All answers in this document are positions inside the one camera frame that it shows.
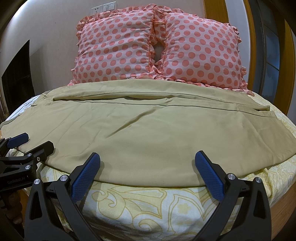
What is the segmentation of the khaki pants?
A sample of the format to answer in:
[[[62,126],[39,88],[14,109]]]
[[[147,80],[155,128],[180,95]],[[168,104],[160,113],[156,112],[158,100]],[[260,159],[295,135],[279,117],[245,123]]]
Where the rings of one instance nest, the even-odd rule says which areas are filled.
[[[295,155],[295,137],[269,106],[247,94],[165,80],[128,79],[64,86],[41,94],[1,124],[21,133],[21,152],[51,141],[48,165],[70,173],[93,152],[101,182],[201,186],[196,152],[241,177]]]

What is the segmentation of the dark cabinet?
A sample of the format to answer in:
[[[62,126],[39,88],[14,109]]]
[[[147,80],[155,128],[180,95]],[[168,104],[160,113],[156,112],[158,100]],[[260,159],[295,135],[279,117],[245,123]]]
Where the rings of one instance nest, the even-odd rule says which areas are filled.
[[[30,69],[30,41],[16,53],[1,80],[9,113],[13,113],[21,104],[35,96]]]

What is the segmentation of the left polka dot pillow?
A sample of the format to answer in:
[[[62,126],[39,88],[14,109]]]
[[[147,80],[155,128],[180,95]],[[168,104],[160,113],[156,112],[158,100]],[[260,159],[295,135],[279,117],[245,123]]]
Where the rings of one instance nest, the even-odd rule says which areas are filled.
[[[130,6],[79,21],[78,55],[69,85],[156,78],[155,8],[155,4]]]

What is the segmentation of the polka dot pillow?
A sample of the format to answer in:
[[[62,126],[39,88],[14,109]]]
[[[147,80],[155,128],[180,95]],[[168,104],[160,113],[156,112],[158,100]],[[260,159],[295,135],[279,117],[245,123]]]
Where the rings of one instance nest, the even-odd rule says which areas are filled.
[[[78,55],[69,85],[156,78],[155,8],[155,4],[130,6],[79,21]]]
[[[164,48],[155,79],[253,94],[243,78],[236,27],[167,6],[152,10],[156,39]]]

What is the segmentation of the right polka dot pillow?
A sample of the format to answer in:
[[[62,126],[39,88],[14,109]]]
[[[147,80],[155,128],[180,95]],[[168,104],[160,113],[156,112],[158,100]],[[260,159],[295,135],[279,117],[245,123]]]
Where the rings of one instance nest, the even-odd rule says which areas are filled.
[[[156,39],[164,48],[155,79],[253,94],[243,78],[236,27],[167,6],[152,10]]]

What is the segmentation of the white wall switch plate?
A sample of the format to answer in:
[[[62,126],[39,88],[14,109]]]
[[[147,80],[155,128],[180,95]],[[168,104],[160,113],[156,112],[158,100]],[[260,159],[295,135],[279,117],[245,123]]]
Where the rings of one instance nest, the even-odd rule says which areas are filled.
[[[91,14],[94,15],[96,13],[102,13],[105,11],[114,11],[117,9],[117,2],[116,1],[112,1],[110,3],[105,3],[105,4],[101,4],[99,6],[95,6],[93,8],[91,8]]]

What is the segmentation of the wooden door frame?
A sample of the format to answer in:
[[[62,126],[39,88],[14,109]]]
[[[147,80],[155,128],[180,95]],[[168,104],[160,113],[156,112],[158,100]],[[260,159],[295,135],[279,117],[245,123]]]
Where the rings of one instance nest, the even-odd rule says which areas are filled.
[[[239,28],[249,90],[284,114],[295,91],[295,33],[275,1],[204,1],[205,16]]]

